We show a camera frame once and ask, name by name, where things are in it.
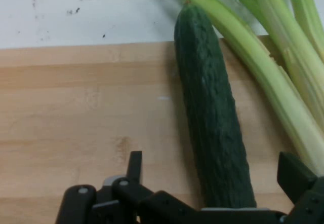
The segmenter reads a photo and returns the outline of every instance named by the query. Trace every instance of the green celery stalk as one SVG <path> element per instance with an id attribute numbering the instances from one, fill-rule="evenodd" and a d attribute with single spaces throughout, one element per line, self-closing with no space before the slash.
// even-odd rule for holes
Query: green celery stalk
<path id="1" fill-rule="evenodd" d="M 284 0 L 258 0 L 285 58 L 289 75 L 320 128 L 324 129 L 324 64 Z"/>
<path id="2" fill-rule="evenodd" d="M 324 29 L 314 0 L 291 0 L 295 18 L 324 62 Z"/>
<path id="3" fill-rule="evenodd" d="M 247 24 L 217 0 L 191 0 L 210 16 L 259 82 L 297 152 L 316 174 L 324 174 L 324 134 L 286 72 L 269 56 Z"/>

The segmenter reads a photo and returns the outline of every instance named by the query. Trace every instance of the white surface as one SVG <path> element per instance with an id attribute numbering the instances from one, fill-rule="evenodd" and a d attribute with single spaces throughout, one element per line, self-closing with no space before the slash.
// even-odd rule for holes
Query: white surface
<path id="1" fill-rule="evenodd" d="M 324 0 L 315 1 L 324 20 Z M 0 0 L 0 48 L 170 41 L 180 7 L 178 0 Z"/>

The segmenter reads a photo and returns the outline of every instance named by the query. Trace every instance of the screw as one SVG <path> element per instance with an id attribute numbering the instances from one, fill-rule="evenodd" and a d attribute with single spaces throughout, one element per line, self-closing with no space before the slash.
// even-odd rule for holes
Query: screw
<path id="1" fill-rule="evenodd" d="M 286 219 L 286 215 L 282 215 L 279 219 L 279 223 L 284 223 L 285 222 L 285 219 Z"/>
<path id="2" fill-rule="evenodd" d="M 88 192 L 88 189 L 86 187 L 81 187 L 77 192 L 79 194 L 86 194 Z"/>
<path id="3" fill-rule="evenodd" d="M 313 210 L 308 208 L 308 207 L 305 210 L 306 210 L 307 214 L 312 214 L 313 213 Z"/>
<path id="4" fill-rule="evenodd" d="M 119 182 L 119 185 L 121 186 L 127 186 L 129 184 L 129 182 L 127 180 L 122 180 Z"/>
<path id="5" fill-rule="evenodd" d="M 315 204 L 317 204 L 317 203 L 319 202 L 319 200 L 318 200 L 317 198 L 314 198 L 314 197 L 311 198 L 310 200 L 311 200 L 313 203 L 315 203 Z"/>
<path id="6" fill-rule="evenodd" d="M 184 210 L 184 209 L 181 209 L 181 208 L 180 208 L 178 211 L 179 211 L 179 214 L 180 214 L 180 215 L 184 215 L 184 214 L 185 214 L 185 210 Z"/>

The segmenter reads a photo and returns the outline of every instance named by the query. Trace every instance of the cucumber skin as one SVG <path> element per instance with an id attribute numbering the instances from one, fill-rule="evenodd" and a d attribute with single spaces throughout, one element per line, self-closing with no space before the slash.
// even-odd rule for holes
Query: cucumber skin
<path id="1" fill-rule="evenodd" d="M 206 13 L 185 4 L 175 50 L 190 141 L 207 207 L 256 207 L 235 101 L 218 38 Z"/>

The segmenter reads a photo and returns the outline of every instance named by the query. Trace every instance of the wooden cutting board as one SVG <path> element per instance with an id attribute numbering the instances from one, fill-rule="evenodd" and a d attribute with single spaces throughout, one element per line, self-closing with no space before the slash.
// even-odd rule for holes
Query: wooden cutting board
<path id="1" fill-rule="evenodd" d="M 257 202 L 287 212 L 276 168 L 292 145 L 252 76 L 221 46 Z M 2 50 L 0 98 L 1 222 L 54 223 L 68 187 L 100 188 L 138 150 L 144 185 L 202 207 L 173 43 Z"/>

